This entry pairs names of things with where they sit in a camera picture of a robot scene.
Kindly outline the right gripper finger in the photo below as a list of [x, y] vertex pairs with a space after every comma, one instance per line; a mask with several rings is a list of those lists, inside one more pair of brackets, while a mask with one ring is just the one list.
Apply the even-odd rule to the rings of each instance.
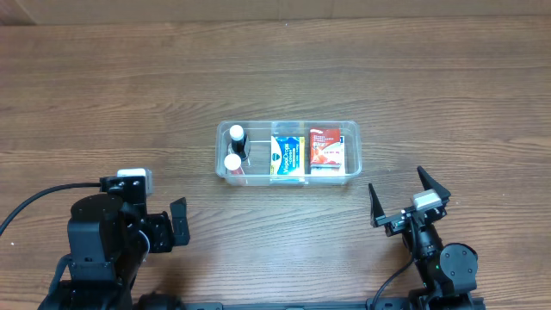
[[370, 223], [372, 227], [378, 227], [386, 218], [386, 215], [372, 183], [368, 185], [368, 192], [370, 199]]
[[417, 167], [417, 172], [424, 189], [433, 189], [442, 200], [443, 205], [447, 204], [449, 202], [449, 198], [451, 197], [451, 193], [439, 182], [437, 182], [433, 177], [431, 177], [430, 174], [422, 166]]

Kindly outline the white Hansaplast plaster box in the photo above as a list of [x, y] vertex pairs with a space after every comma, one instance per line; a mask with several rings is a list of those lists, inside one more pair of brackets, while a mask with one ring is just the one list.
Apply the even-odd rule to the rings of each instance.
[[311, 169], [311, 174], [313, 176], [324, 176], [324, 177], [334, 177], [334, 176], [343, 176], [346, 174], [345, 168], [345, 144], [344, 136], [340, 136], [340, 159], [341, 165], [339, 167], [313, 167]]

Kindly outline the orange bottle white cap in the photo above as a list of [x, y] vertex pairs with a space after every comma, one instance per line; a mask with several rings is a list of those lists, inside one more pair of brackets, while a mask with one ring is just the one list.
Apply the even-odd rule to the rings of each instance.
[[224, 166], [231, 175], [244, 175], [245, 173], [242, 168], [242, 158], [238, 154], [231, 153], [226, 155]]

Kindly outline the red medicine box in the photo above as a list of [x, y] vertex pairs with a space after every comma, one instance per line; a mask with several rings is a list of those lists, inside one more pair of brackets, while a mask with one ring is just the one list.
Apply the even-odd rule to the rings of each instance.
[[310, 166], [339, 168], [343, 161], [340, 130], [312, 127], [310, 129]]

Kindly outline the blue Vicks VapoDrops box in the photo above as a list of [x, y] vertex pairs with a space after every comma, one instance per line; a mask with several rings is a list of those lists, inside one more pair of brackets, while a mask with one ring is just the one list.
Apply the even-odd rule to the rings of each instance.
[[270, 141], [270, 174], [303, 177], [305, 175], [305, 138], [272, 136]]

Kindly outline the black bottle white cap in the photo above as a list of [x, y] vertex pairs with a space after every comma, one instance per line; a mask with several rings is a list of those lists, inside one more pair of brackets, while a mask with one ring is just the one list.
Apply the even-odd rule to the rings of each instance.
[[232, 152], [239, 155], [245, 161], [250, 154], [251, 146], [248, 134], [240, 125], [232, 125], [230, 128]]

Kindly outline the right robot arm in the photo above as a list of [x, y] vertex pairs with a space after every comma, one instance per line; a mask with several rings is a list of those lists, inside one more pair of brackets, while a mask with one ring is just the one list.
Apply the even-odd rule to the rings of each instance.
[[[434, 223], [447, 215], [451, 193], [421, 166], [417, 168], [424, 190], [411, 198], [411, 206], [387, 216], [372, 184], [368, 186], [371, 226], [385, 228], [388, 237], [401, 235], [410, 260], [394, 272], [366, 301], [367, 309], [482, 310], [484, 299], [474, 298], [477, 289], [478, 254], [462, 243], [444, 245]], [[411, 265], [415, 265], [423, 287], [407, 297], [384, 298], [385, 288]]]

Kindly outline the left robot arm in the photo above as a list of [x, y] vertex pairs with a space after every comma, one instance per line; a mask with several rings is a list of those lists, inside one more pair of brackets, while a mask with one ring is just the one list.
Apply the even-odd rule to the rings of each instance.
[[184, 198], [172, 202], [169, 213], [147, 215], [118, 195], [85, 197], [71, 207], [67, 233], [70, 253], [59, 260], [40, 309], [185, 308], [175, 295], [132, 297], [148, 255], [189, 243]]

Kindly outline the clear plastic container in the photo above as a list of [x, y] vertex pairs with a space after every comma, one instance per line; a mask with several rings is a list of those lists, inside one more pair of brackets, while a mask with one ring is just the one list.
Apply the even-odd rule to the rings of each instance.
[[[242, 161], [244, 175], [231, 175], [224, 166], [224, 158], [232, 153], [230, 128], [240, 125], [250, 140], [249, 157]], [[312, 127], [338, 128], [344, 136], [345, 168], [343, 176], [313, 176], [310, 166], [310, 129]], [[270, 174], [270, 141], [272, 136], [303, 136], [305, 138], [305, 175], [303, 177]], [[362, 143], [360, 130], [353, 121], [222, 121], [217, 128], [215, 145], [215, 172], [231, 185], [340, 185], [362, 171]]]

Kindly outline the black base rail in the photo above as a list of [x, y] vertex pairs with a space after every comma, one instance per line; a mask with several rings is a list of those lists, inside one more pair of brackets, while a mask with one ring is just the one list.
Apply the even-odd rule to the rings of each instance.
[[373, 300], [326, 301], [306, 303], [255, 303], [227, 305], [220, 302], [184, 303], [180, 297], [169, 294], [144, 294], [132, 307], [133, 310], [410, 310], [414, 305], [406, 297], [379, 298]]

